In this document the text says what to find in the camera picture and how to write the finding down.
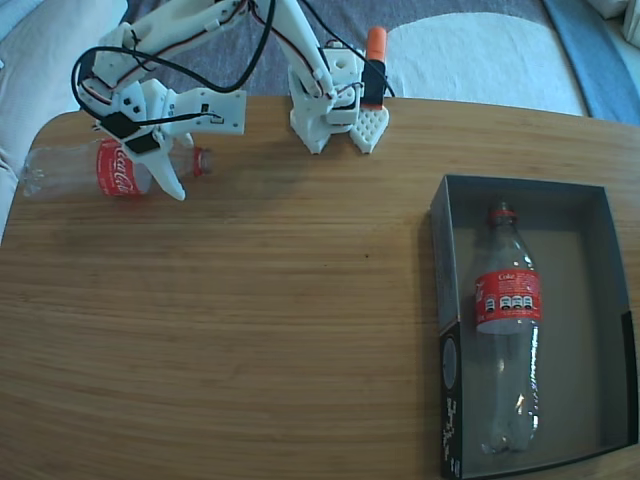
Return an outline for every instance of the plastic bottle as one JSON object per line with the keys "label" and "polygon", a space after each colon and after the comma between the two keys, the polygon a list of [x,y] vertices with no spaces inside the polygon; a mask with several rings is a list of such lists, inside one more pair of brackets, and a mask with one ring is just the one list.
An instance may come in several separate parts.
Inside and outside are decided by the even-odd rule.
{"label": "plastic bottle", "polygon": [[516,230],[511,206],[489,209],[489,254],[475,283],[476,339],[487,398],[480,446],[487,454],[523,451],[538,429],[536,362],[542,319],[540,280]]}
{"label": "plastic bottle", "polygon": [[[171,164],[178,177],[210,172],[210,155],[198,147],[174,145]],[[49,200],[68,194],[138,196],[151,188],[152,176],[134,164],[111,138],[78,147],[38,148],[29,153],[22,173],[23,194]]]}

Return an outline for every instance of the white robotic arm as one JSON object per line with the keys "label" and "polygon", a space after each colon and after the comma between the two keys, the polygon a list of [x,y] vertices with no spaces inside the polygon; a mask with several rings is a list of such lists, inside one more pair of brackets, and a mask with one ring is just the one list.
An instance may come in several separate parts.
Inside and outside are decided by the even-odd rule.
{"label": "white robotic arm", "polygon": [[[169,161],[173,139],[191,145],[192,132],[242,134],[246,94],[237,88],[246,78],[230,87],[182,94],[155,79],[143,84],[139,80],[149,67],[170,63],[172,56],[233,28],[248,14],[271,27],[289,60],[291,124],[313,153],[322,150],[331,134],[352,130],[359,117],[364,120],[359,103],[363,62],[346,48],[321,49],[296,0],[171,0],[105,36],[101,47],[81,57],[72,82],[80,105],[96,117],[98,126],[178,200],[185,192]],[[260,53],[254,55],[253,66]]]}

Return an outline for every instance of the red wire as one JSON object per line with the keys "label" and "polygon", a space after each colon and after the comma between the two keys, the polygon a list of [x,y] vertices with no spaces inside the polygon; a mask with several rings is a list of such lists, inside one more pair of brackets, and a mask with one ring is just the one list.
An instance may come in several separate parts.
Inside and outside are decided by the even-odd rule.
{"label": "red wire", "polygon": [[[226,25],[227,23],[229,23],[231,20],[233,20],[233,18],[236,16],[236,14],[242,10],[242,8],[247,4],[248,0],[242,0],[237,6],[236,8],[233,10],[233,12],[231,12],[231,15],[229,15],[229,18],[227,18],[226,20],[223,20],[222,22],[220,22],[220,25]],[[190,38],[187,38],[186,40],[182,40],[180,42],[176,42],[172,45],[169,45],[168,47],[165,47],[164,49],[160,50],[158,53],[155,53],[154,56],[158,57],[164,53],[167,53],[169,50],[176,48],[176,47],[180,47],[182,45],[186,45],[190,42],[192,42],[193,40],[197,39],[198,37],[201,37],[202,35],[204,35],[205,33],[209,33],[207,30],[203,30],[202,32],[196,33],[195,35],[193,35]],[[129,77],[130,75],[132,75],[134,72],[136,72],[139,68],[141,68],[141,66],[146,65],[147,63],[152,62],[152,60],[145,60],[143,62],[141,62],[141,65],[138,65],[136,67],[134,67],[133,69],[129,70],[127,73],[125,73],[122,77],[120,77],[120,79],[117,81],[116,83],[116,87],[118,85],[120,85],[124,80],[127,79],[127,77]]]}
{"label": "red wire", "polygon": [[[264,20],[262,20],[262,18],[260,18],[260,16],[255,12],[255,10],[251,10],[251,15],[253,16],[253,18],[255,18],[261,25],[266,25],[266,23],[264,22]],[[307,67],[307,69],[309,70],[309,73],[311,74],[311,78],[314,79],[314,81],[316,82],[316,85],[318,86],[318,89],[320,90],[320,96],[323,96],[324,93],[324,88],[322,88],[322,85],[320,84],[320,82],[318,80],[316,80],[313,77],[313,67],[311,66],[311,64],[309,63],[309,61],[305,58],[305,56],[302,54],[302,52],[300,51],[300,49],[298,47],[296,47],[291,40],[289,40],[287,37],[285,37],[282,33],[280,33],[275,27],[271,27],[271,31],[273,31],[273,33],[276,35],[276,37],[278,37],[280,40],[282,40],[284,43],[287,44],[287,46],[289,48],[291,48],[291,50],[293,50],[293,52],[300,58],[300,60],[302,60],[302,62],[305,64],[305,66]]]}

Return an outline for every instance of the black box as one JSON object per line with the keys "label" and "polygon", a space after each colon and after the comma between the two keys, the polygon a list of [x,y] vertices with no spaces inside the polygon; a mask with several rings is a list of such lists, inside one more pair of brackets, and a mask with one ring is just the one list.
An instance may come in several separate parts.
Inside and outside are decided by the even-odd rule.
{"label": "black box", "polygon": [[[538,350],[540,425],[526,452],[483,454],[473,411],[474,241],[497,196],[518,212],[544,302]],[[431,204],[442,361],[442,476],[493,478],[638,443],[633,322],[604,188],[447,175]]]}

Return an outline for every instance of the white couch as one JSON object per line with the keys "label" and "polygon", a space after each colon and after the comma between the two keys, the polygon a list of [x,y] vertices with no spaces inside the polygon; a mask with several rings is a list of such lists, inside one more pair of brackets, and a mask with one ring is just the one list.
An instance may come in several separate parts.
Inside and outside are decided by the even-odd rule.
{"label": "white couch", "polygon": [[126,9],[127,0],[0,0],[0,239],[33,139],[77,109],[73,64]]}

